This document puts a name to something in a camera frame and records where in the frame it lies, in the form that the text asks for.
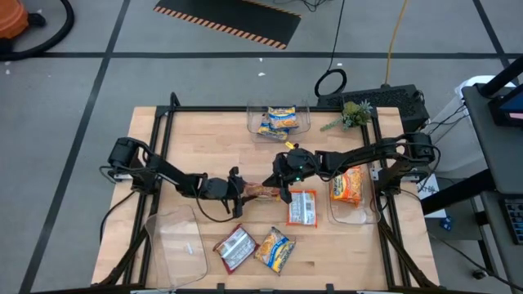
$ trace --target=keyboard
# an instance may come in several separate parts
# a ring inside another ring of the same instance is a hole
[[[523,245],[523,198],[507,198],[501,201],[508,230],[516,245]]]

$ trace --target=yellow snack bag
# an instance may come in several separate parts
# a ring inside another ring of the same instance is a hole
[[[299,127],[296,117],[296,107],[269,107],[270,125],[274,129]]]
[[[361,181],[360,167],[349,168],[344,174],[330,181],[330,198],[354,203],[358,207],[361,201]]]
[[[270,120],[267,117],[267,114],[263,114],[263,118],[261,119],[261,124],[258,128],[257,134],[276,140],[286,140],[288,136],[288,129],[274,129],[270,124]]]
[[[281,272],[296,242],[290,241],[278,229],[272,227],[260,247],[254,252],[254,258],[260,260],[277,274]]]

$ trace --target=orange noodle package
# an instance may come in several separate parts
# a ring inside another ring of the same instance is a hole
[[[336,176],[329,183],[331,200],[353,203],[358,207],[361,202],[361,181],[360,167],[349,168]]]

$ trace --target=yellow and black stripes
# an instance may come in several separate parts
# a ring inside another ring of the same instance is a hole
[[[261,44],[271,46],[274,48],[278,48],[280,50],[283,50],[287,47],[287,44],[283,44],[281,42],[278,42],[278,41],[275,41],[275,40],[272,40],[269,38],[264,38],[262,36],[258,36],[256,34],[254,34],[254,33],[244,32],[243,30],[231,28],[230,26],[227,26],[224,24],[218,24],[218,23],[211,22],[209,20],[204,20],[202,18],[195,17],[195,16],[189,16],[186,13],[174,11],[174,10],[168,9],[166,7],[157,6],[154,8],[154,11],[163,13],[164,15],[176,17],[181,20],[189,21],[193,24],[202,25],[202,26],[205,26],[210,29],[215,29],[220,32],[229,33],[229,34],[235,35],[236,37],[246,38],[247,40],[259,42]]]
[[[281,12],[284,12],[284,13],[288,13],[290,15],[297,16],[297,17],[300,17],[300,18],[302,17],[301,15],[299,15],[297,13],[294,13],[294,12],[291,12],[291,11],[286,11],[285,9],[281,9],[281,8],[278,8],[278,7],[272,7],[270,5],[266,5],[266,4],[263,4],[263,3],[255,2],[253,0],[242,0],[242,1],[249,2],[249,3],[256,4],[256,5],[263,6],[263,7],[267,7],[267,8],[270,8],[270,9],[274,9],[274,10],[281,11]]]

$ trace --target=yellow cable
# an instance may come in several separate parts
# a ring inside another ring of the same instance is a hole
[[[400,27],[401,20],[403,19],[403,14],[405,13],[405,8],[407,7],[407,3],[409,0],[403,1],[403,6],[401,8],[400,16],[398,17],[398,22],[396,23],[396,27],[394,28],[394,33],[392,34],[391,39],[391,45],[389,45],[389,52],[387,54],[387,71],[385,72],[385,84],[388,84],[389,81],[389,73],[391,68],[391,54],[392,54],[392,48],[394,47],[394,40],[396,39],[396,34],[398,33],[398,28]]]

